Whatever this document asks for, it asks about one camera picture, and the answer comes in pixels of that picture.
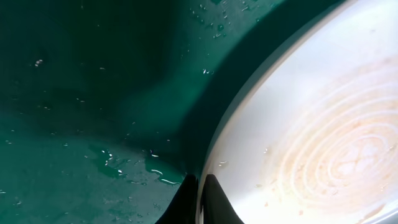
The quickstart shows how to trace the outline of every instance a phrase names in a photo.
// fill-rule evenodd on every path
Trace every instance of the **water droplet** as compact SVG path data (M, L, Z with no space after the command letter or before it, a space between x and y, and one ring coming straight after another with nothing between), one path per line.
M222 24L218 25L218 31L222 31L224 29L224 26Z
M129 184L140 184L138 181L128 180L127 183Z
M161 179L160 181L163 181L163 182L165 182L165 183L167 183L167 184L172 184L172 185L174 185L174 184L181 184L181 183L179 183L179 182L172 182L172 181L169 181L169 180L166 180L166 179Z
M37 60L36 63L35 63L35 66L38 67L42 63L43 63L43 60L41 60L41 59Z
M163 173L162 173L161 171L159 171L159 170L152 169L152 170L150 170L150 171L155 172L155 173L158 173L158 174L160 174L160 175L163 175Z
M228 161L220 161L220 162L218 162L218 166L219 167L223 167L223 166L226 166L226 165L228 165Z

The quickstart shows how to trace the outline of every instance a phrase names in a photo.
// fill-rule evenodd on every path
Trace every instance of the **green container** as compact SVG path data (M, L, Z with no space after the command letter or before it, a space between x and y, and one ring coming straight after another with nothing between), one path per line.
M335 0L0 2L0 223L154 223L226 108Z

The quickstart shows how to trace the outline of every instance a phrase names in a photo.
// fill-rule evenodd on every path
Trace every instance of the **white plastic dish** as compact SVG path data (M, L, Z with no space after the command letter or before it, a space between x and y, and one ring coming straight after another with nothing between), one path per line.
M203 170L242 221L377 223L395 214L398 1L345 3L263 68L224 118Z

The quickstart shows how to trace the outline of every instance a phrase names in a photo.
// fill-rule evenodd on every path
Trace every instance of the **green plastic surface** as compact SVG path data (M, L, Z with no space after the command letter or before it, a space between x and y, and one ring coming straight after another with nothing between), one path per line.
M154 223L261 62L335 1L0 1L0 223Z

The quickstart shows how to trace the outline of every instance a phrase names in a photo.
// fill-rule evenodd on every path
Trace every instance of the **white plate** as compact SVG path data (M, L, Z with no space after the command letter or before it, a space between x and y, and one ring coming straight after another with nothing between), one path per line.
M398 1L339 7L222 127L203 174L246 224L374 223L394 212Z

